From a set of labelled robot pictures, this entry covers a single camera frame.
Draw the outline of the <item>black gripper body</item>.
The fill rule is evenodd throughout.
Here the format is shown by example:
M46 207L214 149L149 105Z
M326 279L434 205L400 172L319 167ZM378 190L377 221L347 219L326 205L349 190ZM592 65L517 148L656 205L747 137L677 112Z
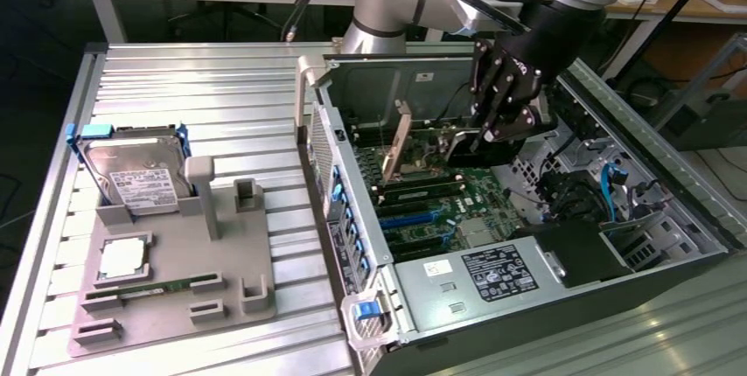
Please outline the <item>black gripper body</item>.
M509 96L520 101L536 98L576 61L594 32L602 26L606 10L584 10L560 2L528 3L520 20L529 30L500 33L501 44L513 57L516 80Z

